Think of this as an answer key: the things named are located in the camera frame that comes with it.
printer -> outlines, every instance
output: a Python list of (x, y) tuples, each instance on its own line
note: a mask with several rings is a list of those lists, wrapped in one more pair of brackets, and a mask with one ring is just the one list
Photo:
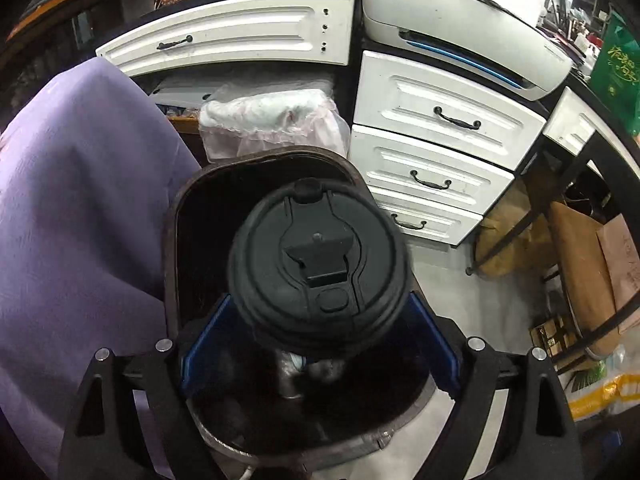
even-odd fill
[(557, 88), (570, 58), (493, 0), (362, 0), (374, 41), (453, 63), (535, 101)]

floor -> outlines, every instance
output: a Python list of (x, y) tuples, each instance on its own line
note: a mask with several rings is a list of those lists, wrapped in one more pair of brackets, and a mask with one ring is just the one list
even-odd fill
[[(479, 335), (495, 349), (524, 353), (532, 346), (532, 318), (542, 313), (543, 288), (533, 276), (487, 279), (467, 276), (471, 245), (457, 249), (408, 237), (414, 274), (432, 309), (453, 319), (467, 336)], [(478, 451), (466, 478), (482, 474), (497, 438), (506, 391), (496, 392)], [(411, 480), (440, 434), (453, 401), (439, 390), (389, 446), (351, 463), (316, 472), (314, 480)]]

drawer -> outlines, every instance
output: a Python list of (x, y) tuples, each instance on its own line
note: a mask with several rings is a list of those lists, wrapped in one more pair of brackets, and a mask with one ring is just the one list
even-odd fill
[(358, 124), (351, 131), (349, 160), (369, 186), (480, 214), (513, 180), (508, 171), (476, 158)]
[(417, 196), (371, 186), (369, 190), (380, 209), (408, 235), (458, 245), (482, 220), (479, 214)]
[[(480, 125), (464, 128), (442, 115)], [(473, 81), (368, 51), (362, 57), (353, 121), (450, 146), (508, 170), (516, 169), (545, 123), (528, 108)]]
[[(256, 59), (346, 65), (353, 5), (354, 0), (226, 0), (142, 25), (95, 53), (129, 76)], [(158, 50), (161, 43), (175, 44)]]
[[(567, 87), (562, 91), (543, 134), (572, 155), (577, 155), (598, 129), (596, 123), (601, 121), (596, 112)], [(589, 162), (589, 167), (600, 174), (593, 162)]]

black drawer handle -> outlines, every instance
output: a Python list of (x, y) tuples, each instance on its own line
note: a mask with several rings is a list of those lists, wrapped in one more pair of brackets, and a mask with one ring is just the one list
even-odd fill
[(420, 227), (418, 227), (417, 225), (411, 225), (411, 224), (405, 224), (404, 222), (399, 222), (398, 215), (395, 213), (391, 215), (391, 218), (393, 218), (394, 222), (398, 224), (400, 227), (404, 227), (406, 229), (413, 229), (414, 231), (419, 231), (421, 229), (424, 229), (424, 226), (427, 225), (426, 220), (423, 220), (422, 222), (420, 222), (420, 224), (422, 224)]
[(158, 43), (156, 50), (164, 50), (166, 48), (171, 48), (172, 46), (180, 45), (181, 43), (191, 43), (191, 41), (193, 41), (193, 36), (190, 34), (180, 41), (174, 41), (172, 43)]
[(460, 119), (447, 117), (446, 115), (442, 114), (442, 108), (440, 108), (439, 106), (436, 106), (433, 109), (433, 113), (442, 117), (444, 120), (449, 121), (452, 124), (455, 124), (456, 126), (460, 126), (460, 128), (466, 128), (468, 130), (479, 130), (480, 126), (482, 126), (482, 123), (480, 121), (474, 121), (473, 124), (469, 124), (469, 123), (465, 123), (465, 121), (461, 121)]
[(445, 180), (444, 181), (444, 186), (441, 186), (440, 184), (434, 184), (433, 182), (427, 182), (425, 180), (420, 180), (418, 178), (418, 172), (415, 171), (415, 170), (411, 170), (409, 172), (409, 174), (414, 178), (414, 180), (418, 184), (422, 184), (423, 186), (430, 187), (431, 189), (449, 189), (449, 186), (452, 184), (452, 182), (450, 180)]

black lid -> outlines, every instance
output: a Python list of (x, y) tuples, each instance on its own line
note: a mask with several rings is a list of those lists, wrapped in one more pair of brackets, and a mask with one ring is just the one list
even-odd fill
[(353, 186), (306, 178), (265, 197), (236, 234), (228, 283), (262, 343), (345, 357), (391, 327), (408, 293), (402, 235)]

